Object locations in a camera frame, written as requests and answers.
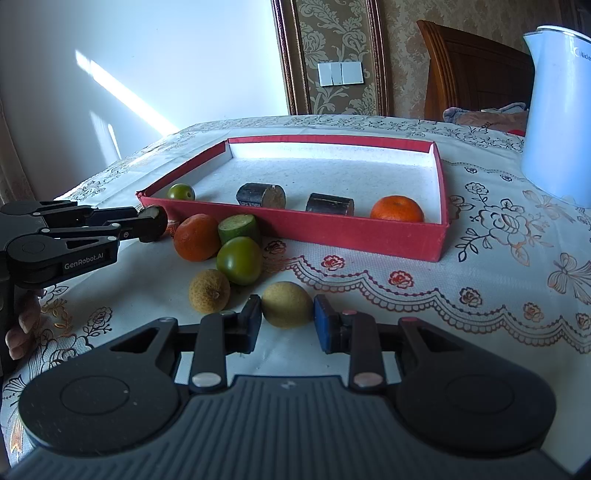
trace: wooden bed headboard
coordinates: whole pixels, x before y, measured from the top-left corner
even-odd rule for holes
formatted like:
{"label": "wooden bed headboard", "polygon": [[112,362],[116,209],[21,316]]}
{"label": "wooden bed headboard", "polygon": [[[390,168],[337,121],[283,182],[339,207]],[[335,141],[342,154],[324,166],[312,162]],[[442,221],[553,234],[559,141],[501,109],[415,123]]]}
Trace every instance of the wooden bed headboard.
{"label": "wooden bed headboard", "polygon": [[529,107],[534,63],[527,53],[471,33],[417,21],[431,57],[425,119],[451,106],[479,111],[513,102]]}

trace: human hand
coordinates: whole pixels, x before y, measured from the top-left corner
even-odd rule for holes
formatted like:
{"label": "human hand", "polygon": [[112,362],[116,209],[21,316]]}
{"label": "human hand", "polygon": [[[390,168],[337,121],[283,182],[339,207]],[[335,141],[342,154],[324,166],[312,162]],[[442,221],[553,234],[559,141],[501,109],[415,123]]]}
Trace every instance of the human hand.
{"label": "human hand", "polygon": [[32,347],[33,327],[41,315],[41,306],[37,297],[43,295],[42,290],[28,291],[17,305],[18,323],[6,333],[6,345],[10,357],[18,360],[25,356]]}

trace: yellow fruit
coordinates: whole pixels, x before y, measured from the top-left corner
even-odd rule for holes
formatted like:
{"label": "yellow fruit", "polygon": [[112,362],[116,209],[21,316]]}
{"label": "yellow fruit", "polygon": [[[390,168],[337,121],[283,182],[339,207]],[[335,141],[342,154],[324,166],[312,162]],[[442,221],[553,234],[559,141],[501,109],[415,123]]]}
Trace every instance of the yellow fruit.
{"label": "yellow fruit", "polygon": [[199,272],[189,285],[189,301],[199,313],[223,310],[230,299],[230,282],[218,270]]}
{"label": "yellow fruit", "polygon": [[312,321],[312,299],[302,287],[293,282],[280,281],[269,285],[261,300],[262,313],[273,326],[293,328]]}

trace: curtain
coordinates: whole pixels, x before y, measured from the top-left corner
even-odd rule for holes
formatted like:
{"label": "curtain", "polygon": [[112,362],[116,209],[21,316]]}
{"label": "curtain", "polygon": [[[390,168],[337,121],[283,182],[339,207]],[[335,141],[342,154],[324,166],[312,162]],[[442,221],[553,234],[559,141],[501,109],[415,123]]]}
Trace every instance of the curtain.
{"label": "curtain", "polygon": [[0,206],[15,200],[33,199],[33,191],[12,143],[0,101]]}

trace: pillow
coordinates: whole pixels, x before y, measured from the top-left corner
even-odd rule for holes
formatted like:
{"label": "pillow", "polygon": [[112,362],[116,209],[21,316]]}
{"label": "pillow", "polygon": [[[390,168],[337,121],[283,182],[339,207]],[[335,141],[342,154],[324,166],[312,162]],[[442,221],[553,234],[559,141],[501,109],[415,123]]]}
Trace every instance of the pillow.
{"label": "pillow", "polygon": [[482,112],[471,112],[451,107],[443,112],[443,119],[455,125],[488,128],[506,133],[525,135],[528,111],[524,103],[512,103],[498,110],[488,109]]}

